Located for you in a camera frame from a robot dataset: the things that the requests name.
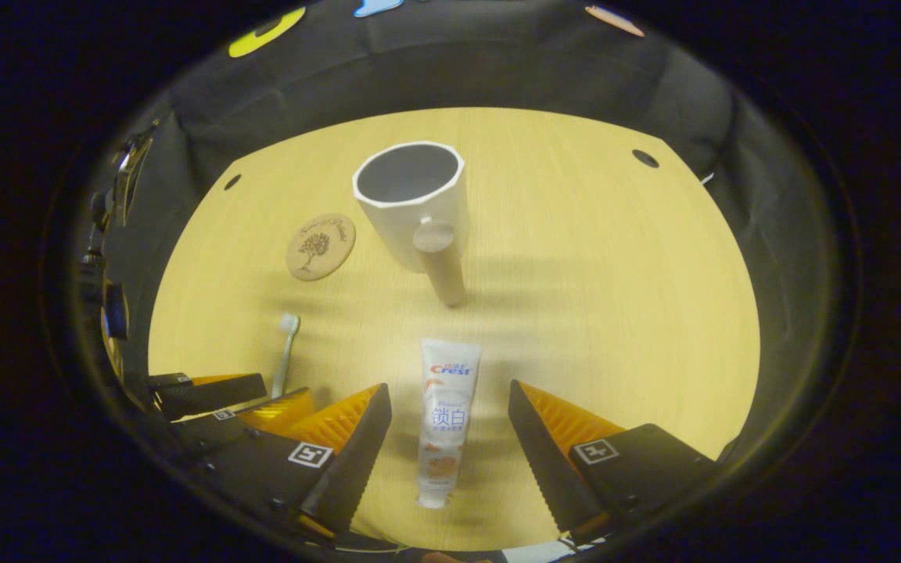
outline light wood surface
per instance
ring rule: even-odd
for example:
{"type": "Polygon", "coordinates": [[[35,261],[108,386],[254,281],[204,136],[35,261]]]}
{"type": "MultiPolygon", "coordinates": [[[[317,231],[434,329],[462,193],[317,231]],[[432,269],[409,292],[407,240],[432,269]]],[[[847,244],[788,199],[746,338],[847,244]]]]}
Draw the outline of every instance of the light wood surface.
{"type": "Polygon", "coordinates": [[[697,178],[657,138],[546,112],[382,115],[235,161],[166,267],[150,371],[260,371],[269,389],[286,311],[301,318],[287,389],[308,385],[321,409],[389,384],[393,420],[353,528],[416,547],[557,537],[507,417],[511,378],[625,428],[661,425],[708,457],[738,434],[757,378],[746,267],[697,178]],[[398,266],[351,191],[366,157],[422,139],[465,158],[468,300],[454,309],[435,299],[425,274],[398,266]],[[298,281],[286,270],[287,243],[322,213],[350,217],[357,245],[327,278],[298,281]],[[443,510],[415,505],[422,336],[485,349],[461,477],[443,510]]]}

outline white mug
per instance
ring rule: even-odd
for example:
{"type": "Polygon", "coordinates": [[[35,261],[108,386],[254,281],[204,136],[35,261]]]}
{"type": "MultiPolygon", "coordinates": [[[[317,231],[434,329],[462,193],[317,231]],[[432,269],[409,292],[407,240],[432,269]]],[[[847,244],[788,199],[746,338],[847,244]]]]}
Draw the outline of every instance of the white mug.
{"type": "Polygon", "coordinates": [[[391,256],[408,270],[423,271],[412,245],[412,232],[422,222],[450,222],[458,253],[465,247],[465,160],[454,147],[439,142],[390,146],[355,172],[354,197],[391,256]]]}

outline toothbrush handle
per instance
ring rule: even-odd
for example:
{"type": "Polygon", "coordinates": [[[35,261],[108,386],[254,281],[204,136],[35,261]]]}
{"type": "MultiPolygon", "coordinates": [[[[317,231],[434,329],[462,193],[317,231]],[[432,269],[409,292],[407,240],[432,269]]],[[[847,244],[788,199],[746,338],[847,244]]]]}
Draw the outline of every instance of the toothbrush handle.
{"type": "Polygon", "coordinates": [[[290,363],[290,343],[293,342],[294,336],[287,336],[287,343],[283,346],[283,357],[280,359],[280,365],[273,374],[273,389],[269,393],[269,398],[276,399],[283,395],[283,382],[287,378],[287,364],[290,363]]]}
{"type": "Polygon", "coordinates": [[[465,298],[465,280],[453,225],[423,221],[412,234],[412,245],[437,298],[448,307],[460,303],[465,298]]]}

